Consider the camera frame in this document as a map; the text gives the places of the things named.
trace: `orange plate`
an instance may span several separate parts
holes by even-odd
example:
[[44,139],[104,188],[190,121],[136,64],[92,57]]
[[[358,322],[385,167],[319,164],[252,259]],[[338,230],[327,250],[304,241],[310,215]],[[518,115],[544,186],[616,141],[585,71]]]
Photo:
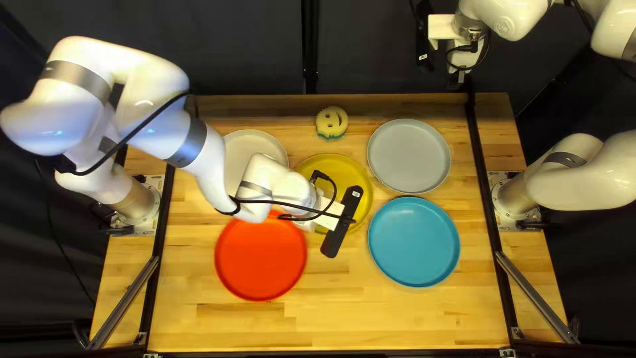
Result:
[[249,301],[269,301],[291,290],[307,263],[302,231],[270,212],[261,224],[232,220],[221,233],[214,266],[230,292]]

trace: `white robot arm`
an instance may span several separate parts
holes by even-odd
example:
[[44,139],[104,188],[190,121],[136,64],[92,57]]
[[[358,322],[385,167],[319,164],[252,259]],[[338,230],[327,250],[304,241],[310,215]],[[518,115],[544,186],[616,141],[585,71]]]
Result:
[[537,205],[572,211],[629,204],[636,200],[636,130],[615,134],[605,143],[589,134],[572,134],[497,186],[495,209],[518,220]]
[[[525,37],[555,0],[460,0],[454,15],[429,15],[432,47],[450,40],[448,72],[472,70],[484,49],[488,29],[509,41]],[[615,59],[636,62],[636,0],[579,0],[595,20],[591,39],[594,51]]]
[[[114,83],[125,85],[116,111],[107,102]],[[347,222],[339,220],[342,204],[322,197],[313,183],[265,155],[255,155],[249,163],[237,193],[239,199],[228,196],[221,135],[183,109],[185,97],[164,105],[187,92],[189,86],[185,72],[165,59],[72,36],[55,46],[29,98],[0,113],[0,127],[9,139],[30,152],[64,154],[73,162],[75,172],[56,172],[61,186],[136,218],[147,215],[155,202],[145,187],[113,165],[112,159],[87,175],[82,171],[159,112],[129,143],[193,174],[206,200],[218,211],[259,223],[267,218],[272,203],[246,201],[282,201],[322,213],[315,220],[299,222],[308,231],[314,224],[335,230]],[[305,217],[309,210],[302,208],[283,207],[296,217]]]

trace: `gray plate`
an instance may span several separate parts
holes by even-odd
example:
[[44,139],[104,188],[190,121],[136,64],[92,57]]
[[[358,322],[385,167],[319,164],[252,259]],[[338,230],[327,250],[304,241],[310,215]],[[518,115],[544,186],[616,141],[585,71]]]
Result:
[[366,158],[378,180],[404,194],[431,191],[450,171],[450,149],[444,137],[415,119],[381,125],[369,140]]

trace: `wood grain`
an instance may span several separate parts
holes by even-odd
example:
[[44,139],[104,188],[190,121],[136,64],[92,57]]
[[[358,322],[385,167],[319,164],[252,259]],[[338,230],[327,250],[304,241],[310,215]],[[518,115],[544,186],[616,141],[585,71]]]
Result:
[[[124,167],[131,175],[164,174],[165,172],[165,162],[133,147],[128,148]],[[90,339],[95,336],[117,302],[126,293],[128,286],[150,259],[154,241],[155,238],[152,236],[110,237],[90,330]],[[139,332],[145,294],[146,288],[144,286],[108,340],[107,347],[129,345],[134,341]]]
[[[347,155],[368,168],[366,144],[379,125],[401,117],[432,125],[451,148],[452,169],[440,187],[421,196],[440,205],[455,222],[462,244],[460,261],[435,287],[402,287],[383,276],[368,253],[368,218],[347,235],[335,259],[320,254],[322,236],[308,234],[307,268],[296,287],[268,303],[243,301],[225,290],[214,271],[214,245],[229,218],[205,201],[191,175],[177,171],[148,348],[212,352],[507,345],[462,106],[465,100],[461,94],[199,97],[199,115],[219,132],[247,128],[268,132],[287,148],[292,168],[319,153]],[[329,105],[343,107],[351,117],[346,135],[328,143],[317,137],[313,116]],[[488,168],[523,169],[507,95],[479,95],[478,118]],[[400,195],[375,179],[373,186],[372,214]],[[502,239],[513,262],[539,284],[537,289],[563,316],[543,235]],[[111,239],[93,334],[137,274],[134,266],[140,269],[149,258],[152,244],[135,240]],[[515,302],[520,298],[524,297],[517,292]],[[550,329],[530,307],[517,306],[524,331],[550,337]],[[131,308],[109,345],[134,338],[140,309]]]

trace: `sponge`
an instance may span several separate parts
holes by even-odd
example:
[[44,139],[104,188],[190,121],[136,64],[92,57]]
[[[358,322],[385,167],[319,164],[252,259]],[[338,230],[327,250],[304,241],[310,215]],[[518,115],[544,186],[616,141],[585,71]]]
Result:
[[340,107],[327,107],[316,116],[316,131],[318,136],[325,140],[342,137],[348,125],[347,112]]

